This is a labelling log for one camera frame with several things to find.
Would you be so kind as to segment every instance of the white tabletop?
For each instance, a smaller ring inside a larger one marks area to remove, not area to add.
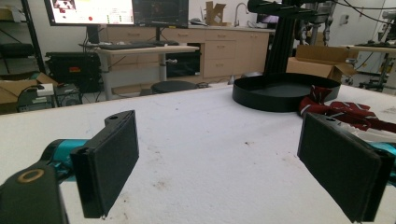
[[[0,116],[0,181],[36,162],[55,139],[90,139],[104,118],[135,110],[140,158],[106,221],[84,219],[74,182],[71,223],[348,224],[297,157],[302,118],[246,108],[232,87],[183,91]],[[339,101],[396,122],[396,98],[343,86]],[[375,223],[396,221],[388,186]]]
[[[179,46],[165,46],[165,47],[142,48],[142,49],[118,49],[118,50],[97,49],[95,52],[103,53],[106,55],[130,55],[130,54],[182,53],[182,52],[191,52],[198,49],[199,49],[198,47],[179,45]]]

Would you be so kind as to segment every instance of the laboratory bench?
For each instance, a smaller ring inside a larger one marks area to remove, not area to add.
[[[56,139],[91,139],[104,119],[134,110],[140,157],[105,220],[85,219],[75,182],[61,191],[70,223],[350,223],[297,155],[296,112],[250,109],[232,86],[171,92],[0,117],[0,181],[38,161]],[[396,123],[396,100],[342,86],[337,101]],[[386,186],[375,223],[396,221]]]

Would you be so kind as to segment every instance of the black circular base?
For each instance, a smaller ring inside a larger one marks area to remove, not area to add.
[[[269,77],[243,77],[233,84],[233,99],[240,105],[270,112],[295,112],[311,87],[332,90],[325,101],[337,98],[341,83],[305,74],[282,73]]]

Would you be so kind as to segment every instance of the monitor screen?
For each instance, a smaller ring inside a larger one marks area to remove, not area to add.
[[[44,0],[50,25],[134,24],[132,0]]]
[[[188,28],[189,0],[133,0],[134,24]]]

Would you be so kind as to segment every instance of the black plastic part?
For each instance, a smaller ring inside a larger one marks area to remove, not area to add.
[[[108,117],[105,124],[70,154],[84,217],[107,216],[139,157],[134,111]]]
[[[233,84],[233,99],[240,105],[262,111],[295,112],[312,85],[332,90],[325,101],[337,98],[341,86],[325,77],[295,73],[243,77]]]
[[[173,91],[190,91],[197,89],[195,83],[180,81],[180,80],[170,80],[155,83],[151,86],[153,93],[168,93]]]
[[[0,199],[2,224],[68,223],[56,172],[45,161],[11,176],[1,186]]]
[[[340,123],[306,114],[298,156],[351,222],[372,222],[395,157],[340,128]]]

